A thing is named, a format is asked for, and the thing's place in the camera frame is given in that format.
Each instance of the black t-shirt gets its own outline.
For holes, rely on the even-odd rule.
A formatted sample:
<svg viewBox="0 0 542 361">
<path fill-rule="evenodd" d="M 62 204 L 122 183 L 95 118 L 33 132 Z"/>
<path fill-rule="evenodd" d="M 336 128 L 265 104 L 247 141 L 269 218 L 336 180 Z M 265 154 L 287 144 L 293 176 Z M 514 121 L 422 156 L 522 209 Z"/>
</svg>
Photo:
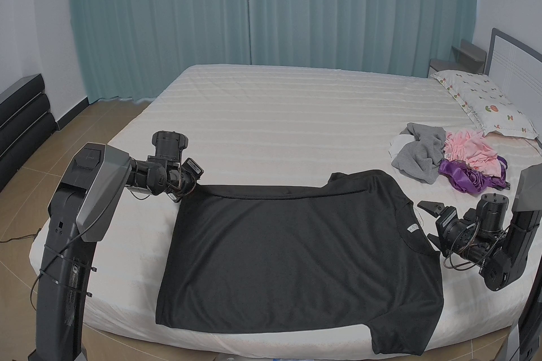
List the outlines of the black t-shirt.
<svg viewBox="0 0 542 361">
<path fill-rule="evenodd" d="M 421 355 L 443 307 L 439 252 L 395 180 L 197 186 L 183 199 L 156 323 L 210 333 L 366 324 L 375 353 Z"/>
</svg>

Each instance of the bed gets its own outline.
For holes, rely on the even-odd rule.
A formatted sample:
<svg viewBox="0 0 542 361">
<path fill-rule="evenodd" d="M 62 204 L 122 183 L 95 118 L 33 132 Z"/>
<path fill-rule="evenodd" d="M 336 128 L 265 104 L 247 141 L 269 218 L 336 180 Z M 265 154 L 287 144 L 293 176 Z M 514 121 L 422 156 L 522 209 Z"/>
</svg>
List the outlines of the bed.
<svg viewBox="0 0 542 361">
<path fill-rule="evenodd" d="M 492 47 L 496 37 L 494 33 Z M 510 50 L 499 44 L 495 43 L 495 49 L 506 58 Z M 508 60 L 494 61 L 486 73 L 491 76 L 492 68 L 498 65 L 501 71 L 503 64 L 508 65 L 505 76 L 513 73 L 510 56 Z M 542 81 L 542 70 L 536 73 Z M 190 156 L 204 168 L 203 184 L 319 187 L 332 172 L 382 169 L 415 203 L 441 201 L 457 206 L 461 215 L 475 207 L 478 197 L 454 190 L 444 176 L 433 185 L 422 184 L 391 167 L 390 139 L 407 122 L 449 131 L 474 127 L 446 89 L 432 78 L 303 67 L 197 65 L 185 70 L 110 144 L 137 159 L 146 159 L 154 153 L 152 134 L 175 130 L 189 138 L 183 158 Z M 504 193 L 512 200 L 521 170 L 542 162 L 540 148 L 535 141 L 521 138 L 490 134 L 488 139 L 509 162 L 507 180 L 512 188 Z M 98 272 L 91 275 L 88 285 L 93 296 L 86 301 L 87 324 L 127 337 L 244 357 L 392 356 L 373 353 L 365 325 L 264 334 L 208 334 L 156 325 L 157 294 L 177 209 L 178 205 L 164 195 L 138 201 L 129 191 L 123 192 L 111 227 L 96 249 L 94 266 Z M 431 216 L 420 211 L 419 218 L 426 234 L 436 234 Z M 510 218 L 508 211 L 505 226 Z M 46 235 L 42 230 L 30 251 L 36 271 Z M 272 239 L 262 242 L 272 247 Z M 444 309 L 427 349 L 510 325 L 527 299 L 541 252 L 539 231 L 524 275 L 500 292 L 486 289 L 477 268 L 458 272 L 443 267 Z"/>
</svg>

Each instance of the headboard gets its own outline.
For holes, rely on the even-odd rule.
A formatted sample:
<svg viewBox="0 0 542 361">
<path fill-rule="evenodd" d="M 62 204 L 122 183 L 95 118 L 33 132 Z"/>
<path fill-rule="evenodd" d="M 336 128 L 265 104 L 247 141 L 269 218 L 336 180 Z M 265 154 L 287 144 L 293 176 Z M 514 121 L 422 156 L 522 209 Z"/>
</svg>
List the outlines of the headboard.
<svg viewBox="0 0 542 361">
<path fill-rule="evenodd" d="M 484 74 L 542 134 L 542 54 L 494 28 Z"/>
</svg>

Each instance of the pink clothing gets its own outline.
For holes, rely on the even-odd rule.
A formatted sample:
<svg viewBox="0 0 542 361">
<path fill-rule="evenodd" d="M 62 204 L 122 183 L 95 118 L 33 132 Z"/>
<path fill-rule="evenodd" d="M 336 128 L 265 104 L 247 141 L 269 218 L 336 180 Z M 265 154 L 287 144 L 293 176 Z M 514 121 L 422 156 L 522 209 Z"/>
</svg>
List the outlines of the pink clothing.
<svg viewBox="0 0 542 361">
<path fill-rule="evenodd" d="M 501 175 L 497 152 L 487 144 L 481 130 L 462 129 L 457 133 L 446 133 L 444 158 L 448 161 L 464 161 L 468 167 L 484 175 Z"/>
</svg>

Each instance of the floral pillow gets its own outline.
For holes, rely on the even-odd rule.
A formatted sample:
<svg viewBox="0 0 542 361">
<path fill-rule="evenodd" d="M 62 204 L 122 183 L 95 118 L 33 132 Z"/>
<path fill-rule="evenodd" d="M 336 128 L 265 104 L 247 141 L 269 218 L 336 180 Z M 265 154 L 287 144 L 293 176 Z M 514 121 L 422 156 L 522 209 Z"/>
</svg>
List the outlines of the floral pillow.
<svg viewBox="0 0 542 361">
<path fill-rule="evenodd" d="M 463 107 L 484 135 L 496 132 L 509 137 L 536 138 L 532 122 L 512 104 L 487 75 L 439 71 L 437 79 Z"/>
</svg>

